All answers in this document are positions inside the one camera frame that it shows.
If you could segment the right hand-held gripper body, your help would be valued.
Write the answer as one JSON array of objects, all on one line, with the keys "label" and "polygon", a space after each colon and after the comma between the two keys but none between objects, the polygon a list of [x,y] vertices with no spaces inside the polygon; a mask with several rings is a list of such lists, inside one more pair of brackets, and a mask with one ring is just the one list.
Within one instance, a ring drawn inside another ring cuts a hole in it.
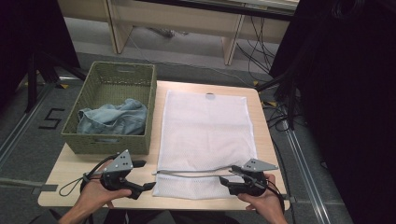
[{"label": "right hand-held gripper body", "polygon": [[250,179],[243,178],[244,183],[240,193],[246,193],[251,196],[262,195],[268,186],[264,173],[278,169],[274,164],[257,159],[250,159],[241,168],[245,174],[250,176]]}]

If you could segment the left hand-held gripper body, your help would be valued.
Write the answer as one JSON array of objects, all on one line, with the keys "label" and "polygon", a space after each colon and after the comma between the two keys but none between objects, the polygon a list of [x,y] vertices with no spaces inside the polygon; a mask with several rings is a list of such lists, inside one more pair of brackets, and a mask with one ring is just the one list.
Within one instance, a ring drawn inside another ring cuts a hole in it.
[{"label": "left hand-held gripper body", "polygon": [[104,168],[101,176],[101,184],[107,190],[130,189],[130,183],[126,176],[134,168],[129,150],[119,153],[117,157]]}]

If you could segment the blue denim garment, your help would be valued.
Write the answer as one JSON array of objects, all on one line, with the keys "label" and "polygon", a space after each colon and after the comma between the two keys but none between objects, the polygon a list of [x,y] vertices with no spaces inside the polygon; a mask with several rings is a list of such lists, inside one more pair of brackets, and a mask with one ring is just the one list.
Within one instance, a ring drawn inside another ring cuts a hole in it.
[{"label": "blue denim garment", "polygon": [[78,111],[77,133],[139,135],[145,131],[147,117],[147,107],[131,98],[121,105],[83,108]]}]

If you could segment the white mesh laundry bag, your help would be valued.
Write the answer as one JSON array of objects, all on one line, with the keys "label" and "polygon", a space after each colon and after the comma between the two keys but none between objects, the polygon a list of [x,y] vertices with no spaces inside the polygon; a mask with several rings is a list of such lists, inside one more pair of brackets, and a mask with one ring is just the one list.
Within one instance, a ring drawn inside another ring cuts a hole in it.
[{"label": "white mesh laundry bag", "polygon": [[243,96],[168,91],[156,173],[156,197],[228,198],[222,175],[257,157],[248,100]]}]

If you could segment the green woven basket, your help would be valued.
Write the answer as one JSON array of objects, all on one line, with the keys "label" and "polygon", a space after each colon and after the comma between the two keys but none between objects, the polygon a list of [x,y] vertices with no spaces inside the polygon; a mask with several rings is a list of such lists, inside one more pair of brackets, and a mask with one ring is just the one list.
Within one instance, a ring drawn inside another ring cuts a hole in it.
[{"label": "green woven basket", "polygon": [[[64,141],[76,154],[114,154],[125,149],[135,155],[149,154],[156,89],[157,73],[152,64],[93,63],[62,130]],[[142,103],[148,110],[142,133],[78,132],[79,110],[120,105],[129,98]]]}]

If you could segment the person's right hand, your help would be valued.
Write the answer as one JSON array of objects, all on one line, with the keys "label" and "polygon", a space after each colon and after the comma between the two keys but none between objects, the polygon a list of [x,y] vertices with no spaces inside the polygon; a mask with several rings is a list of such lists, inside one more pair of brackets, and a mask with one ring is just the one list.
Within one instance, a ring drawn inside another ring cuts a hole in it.
[{"label": "person's right hand", "polygon": [[275,193],[268,189],[261,196],[254,197],[246,193],[240,193],[237,198],[248,203],[247,210],[255,210],[261,216],[266,218],[270,214],[283,214],[280,201]]}]

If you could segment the person's left hand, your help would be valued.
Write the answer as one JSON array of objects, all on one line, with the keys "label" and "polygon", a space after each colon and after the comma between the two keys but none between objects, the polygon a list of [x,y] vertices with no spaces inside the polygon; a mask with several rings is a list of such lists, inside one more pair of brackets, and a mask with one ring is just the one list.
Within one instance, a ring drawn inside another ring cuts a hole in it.
[{"label": "person's left hand", "polygon": [[113,209],[113,201],[131,195],[129,189],[108,190],[105,189],[100,181],[101,175],[93,175],[90,181],[83,188],[78,197],[75,207],[83,214],[92,214],[99,208],[107,206]]}]

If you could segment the person's dark pants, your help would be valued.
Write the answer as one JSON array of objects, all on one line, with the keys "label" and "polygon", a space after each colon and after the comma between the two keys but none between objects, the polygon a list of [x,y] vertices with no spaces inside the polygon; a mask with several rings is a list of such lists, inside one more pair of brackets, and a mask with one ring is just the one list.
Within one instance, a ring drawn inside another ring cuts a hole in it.
[{"label": "person's dark pants", "polygon": [[177,210],[110,210],[104,224],[240,224],[224,212]]}]

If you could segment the black tripod stand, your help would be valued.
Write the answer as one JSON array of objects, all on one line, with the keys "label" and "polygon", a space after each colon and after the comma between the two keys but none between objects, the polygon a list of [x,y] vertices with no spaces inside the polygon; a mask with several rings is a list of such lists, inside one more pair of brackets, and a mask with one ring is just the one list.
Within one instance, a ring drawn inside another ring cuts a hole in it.
[{"label": "black tripod stand", "polygon": [[255,88],[257,92],[261,92],[270,87],[278,85],[274,97],[277,101],[284,102],[288,100],[288,110],[286,122],[290,130],[294,130],[293,118],[294,118],[294,107],[295,107],[295,96],[296,96],[296,79],[301,73],[301,68],[306,61],[311,49],[309,47],[302,47],[297,56],[293,59],[290,66],[286,71],[278,77],[273,78],[269,82],[261,84]]},{"label": "black tripod stand", "polygon": [[68,64],[66,61],[61,60],[60,58],[43,50],[35,51],[28,60],[28,100],[25,109],[26,113],[29,113],[37,102],[36,72],[39,72],[46,83],[57,83],[60,80],[60,77],[55,71],[56,67],[62,67],[62,69],[82,81],[84,81],[87,77],[82,72],[78,71],[77,68]]}]

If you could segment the black curtain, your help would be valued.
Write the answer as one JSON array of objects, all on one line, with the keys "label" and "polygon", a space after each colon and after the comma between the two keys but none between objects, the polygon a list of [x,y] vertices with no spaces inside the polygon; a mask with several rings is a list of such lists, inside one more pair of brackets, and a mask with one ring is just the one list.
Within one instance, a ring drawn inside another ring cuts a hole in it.
[{"label": "black curtain", "polygon": [[354,224],[396,224],[396,0],[300,0],[272,77],[302,47],[304,116]]},{"label": "black curtain", "polygon": [[79,68],[58,0],[0,0],[0,107],[28,78],[28,60],[37,50]]}]

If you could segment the grey power strip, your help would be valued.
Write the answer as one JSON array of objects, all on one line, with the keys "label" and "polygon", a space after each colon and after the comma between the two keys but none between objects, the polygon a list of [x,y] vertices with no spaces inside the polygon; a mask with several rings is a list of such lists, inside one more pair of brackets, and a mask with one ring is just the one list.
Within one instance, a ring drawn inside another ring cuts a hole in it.
[{"label": "grey power strip", "polygon": [[163,36],[165,38],[172,38],[176,35],[188,35],[188,32],[182,32],[182,31],[175,31],[175,30],[170,30],[170,29],[160,29],[160,28],[150,28],[150,31],[154,32],[157,35]]}]

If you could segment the metal floor rail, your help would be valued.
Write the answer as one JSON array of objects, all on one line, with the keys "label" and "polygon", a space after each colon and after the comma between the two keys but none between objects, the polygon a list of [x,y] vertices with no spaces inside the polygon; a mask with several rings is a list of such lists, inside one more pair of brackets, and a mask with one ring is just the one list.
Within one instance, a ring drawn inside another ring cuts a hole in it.
[{"label": "metal floor rail", "polygon": [[304,181],[305,188],[307,190],[308,197],[312,204],[313,210],[316,214],[319,224],[332,224],[327,207],[322,201],[322,198],[318,192],[318,187],[314,181],[314,178],[309,170],[308,164],[306,162],[304,153],[302,151],[299,140],[295,131],[286,122],[282,122],[282,126],[285,128],[285,132],[290,143],[291,151],[293,153],[294,159],[296,160],[297,167],[301,173],[302,179]]},{"label": "metal floor rail", "polygon": [[0,169],[6,163],[8,157],[16,147],[16,145],[21,140],[21,137],[27,131],[28,127],[30,126],[31,122],[35,118],[36,114],[38,113],[39,109],[42,107],[43,102],[48,97],[48,95],[52,92],[55,88],[54,84],[46,84],[42,91],[38,94],[36,98],[36,103],[28,112],[24,112],[21,119],[8,135],[4,143],[0,146]]}]

